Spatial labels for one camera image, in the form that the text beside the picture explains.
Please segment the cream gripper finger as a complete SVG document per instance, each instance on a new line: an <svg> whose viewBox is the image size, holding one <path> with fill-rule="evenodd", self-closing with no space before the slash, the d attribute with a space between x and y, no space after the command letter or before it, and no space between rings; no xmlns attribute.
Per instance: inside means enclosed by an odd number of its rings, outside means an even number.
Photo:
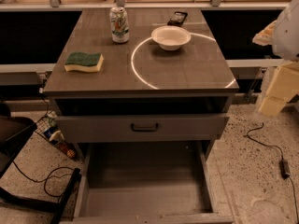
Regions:
<svg viewBox="0 0 299 224"><path fill-rule="evenodd" d="M252 42L260 46L271 45L273 43L275 25L276 21L272 21L265 28L263 28L261 32L259 32L252 38Z"/></svg>
<svg viewBox="0 0 299 224"><path fill-rule="evenodd" d="M275 117L299 93L299 62L288 62L277 67L265 91L258 112Z"/></svg>

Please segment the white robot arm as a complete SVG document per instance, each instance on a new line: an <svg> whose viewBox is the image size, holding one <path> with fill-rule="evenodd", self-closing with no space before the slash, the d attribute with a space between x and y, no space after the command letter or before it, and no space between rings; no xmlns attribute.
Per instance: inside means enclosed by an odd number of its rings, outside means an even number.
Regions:
<svg viewBox="0 0 299 224"><path fill-rule="evenodd" d="M258 108L260 114L275 117L299 93L299 0L292 0L252 42L271 45L273 53L286 61L274 70Z"/></svg>

